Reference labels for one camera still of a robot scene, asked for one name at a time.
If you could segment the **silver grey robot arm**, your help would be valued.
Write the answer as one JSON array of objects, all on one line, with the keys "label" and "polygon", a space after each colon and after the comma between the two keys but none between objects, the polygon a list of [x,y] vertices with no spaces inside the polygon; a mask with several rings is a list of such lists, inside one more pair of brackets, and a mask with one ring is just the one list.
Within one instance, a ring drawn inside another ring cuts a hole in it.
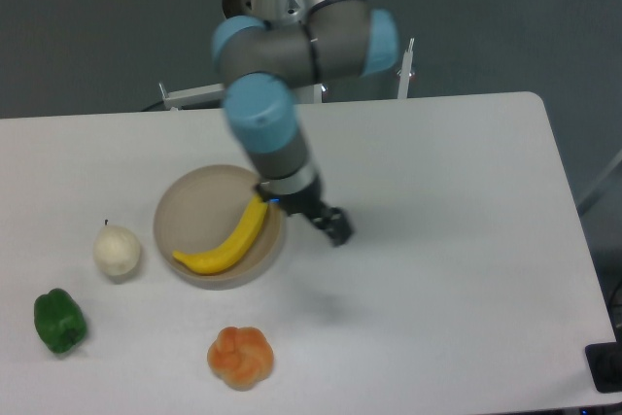
[{"label": "silver grey robot arm", "polygon": [[257,194],[304,216],[335,246],[353,234],[322,199],[322,179],[297,120],[296,91],[393,67],[393,16],[367,0],[237,0],[211,43],[230,130],[255,167]]}]

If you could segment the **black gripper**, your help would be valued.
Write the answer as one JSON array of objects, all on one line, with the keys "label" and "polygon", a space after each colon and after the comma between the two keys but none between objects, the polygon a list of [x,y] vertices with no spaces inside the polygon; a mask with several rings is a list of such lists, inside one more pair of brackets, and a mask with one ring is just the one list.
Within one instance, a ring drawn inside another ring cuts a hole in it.
[{"label": "black gripper", "polygon": [[288,216],[300,214],[307,221],[322,231],[333,247],[345,245],[353,236],[354,229],[347,213],[338,207],[326,206],[322,201],[322,181],[316,175],[312,182],[301,190],[285,194],[268,188],[268,182],[262,181],[254,190],[263,202],[276,203]]}]

